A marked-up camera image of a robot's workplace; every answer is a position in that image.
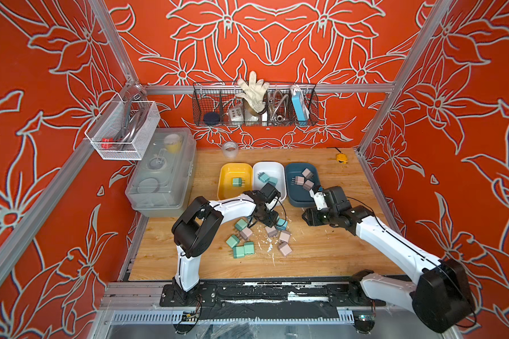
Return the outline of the blue plug pile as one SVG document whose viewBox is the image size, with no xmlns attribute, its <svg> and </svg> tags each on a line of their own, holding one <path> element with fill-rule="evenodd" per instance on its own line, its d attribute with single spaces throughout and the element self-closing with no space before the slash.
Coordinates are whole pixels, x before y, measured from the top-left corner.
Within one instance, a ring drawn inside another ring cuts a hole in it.
<svg viewBox="0 0 509 339">
<path fill-rule="evenodd" d="M 266 184 L 266 183 L 269 181 L 270 177 L 269 177 L 269 175 L 268 175 L 268 174 L 266 174 L 265 172 L 260 172 L 260 174 L 258 175 L 258 179 L 259 179 L 262 183 Z"/>
<path fill-rule="evenodd" d="M 287 229 L 288 221 L 282 218 L 277 220 L 276 229 L 283 231 Z"/>
</svg>

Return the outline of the blue plug top pile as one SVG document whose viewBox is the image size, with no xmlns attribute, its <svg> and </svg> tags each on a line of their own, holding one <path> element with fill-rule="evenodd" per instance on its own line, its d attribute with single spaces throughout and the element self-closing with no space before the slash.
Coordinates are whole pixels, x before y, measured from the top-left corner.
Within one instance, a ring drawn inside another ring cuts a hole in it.
<svg viewBox="0 0 509 339">
<path fill-rule="evenodd" d="M 259 179 L 262 183 L 266 184 L 266 183 L 269 181 L 270 177 L 269 177 L 269 175 L 268 175 L 268 174 L 266 174 L 265 172 L 260 172 L 260 174 L 258 175 L 258 179 Z"/>
</svg>

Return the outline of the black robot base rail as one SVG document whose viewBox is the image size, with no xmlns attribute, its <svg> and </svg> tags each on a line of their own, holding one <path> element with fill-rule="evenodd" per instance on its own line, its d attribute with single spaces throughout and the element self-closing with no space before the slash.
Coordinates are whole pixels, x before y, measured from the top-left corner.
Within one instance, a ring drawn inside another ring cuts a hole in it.
<svg viewBox="0 0 509 339">
<path fill-rule="evenodd" d="M 372 300 L 350 277 L 202 280 L 181 292 L 166 284 L 161 307 L 193 308 L 202 320 L 340 319 L 341 310 L 370 314 L 387 304 Z"/>
</svg>

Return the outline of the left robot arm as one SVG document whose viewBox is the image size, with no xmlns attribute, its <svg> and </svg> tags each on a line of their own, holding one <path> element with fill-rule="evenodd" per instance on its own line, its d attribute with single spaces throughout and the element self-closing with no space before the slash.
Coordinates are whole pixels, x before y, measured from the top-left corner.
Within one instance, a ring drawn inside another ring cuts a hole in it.
<svg viewBox="0 0 509 339">
<path fill-rule="evenodd" d="M 173 281 L 179 291 L 189 293 L 199 285 L 202 254 L 208 250 L 222 224 L 250 218 L 268 227 L 276 226 L 279 214 L 274 208 L 280 204 L 280 198 L 280 191 L 271 184 L 220 201 L 196 197 L 172 226 L 178 251 L 178 268 Z"/>
</svg>

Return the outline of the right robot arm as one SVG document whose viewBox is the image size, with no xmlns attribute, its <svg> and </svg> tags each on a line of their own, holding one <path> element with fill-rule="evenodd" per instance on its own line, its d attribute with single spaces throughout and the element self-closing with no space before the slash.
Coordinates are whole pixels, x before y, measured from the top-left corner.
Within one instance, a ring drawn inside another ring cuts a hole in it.
<svg viewBox="0 0 509 339">
<path fill-rule="evenodd" d="M 359 284 L 366 297 L 414 313 L 436 333 L 443 333 L 475 314 L 475 301 L 461 263 L 452 258 L 440 259 L 417 247 L 387 227 L 364 203 L 352 206 L 339 186 L 329 189 L 317 186 L 309 195 L 315 205 L 302 215 L 309 226 L 345 229 L 375 247 L 409 278 L 405 282 L 365 271 Z"/>
</svg>

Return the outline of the pink plug front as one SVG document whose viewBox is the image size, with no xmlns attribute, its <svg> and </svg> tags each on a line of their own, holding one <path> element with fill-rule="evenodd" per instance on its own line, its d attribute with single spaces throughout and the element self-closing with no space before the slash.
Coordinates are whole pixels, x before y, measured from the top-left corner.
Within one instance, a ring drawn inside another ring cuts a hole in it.
<svg viewBox="0 0 509 339">
<path fill-rule="evenodd" d="M 292 253 L 292 248 L 287 242 L 283 242 L 278 246 L 279 252 L 284 256 L 287 257 L 289 254 Z"/>
</svg>

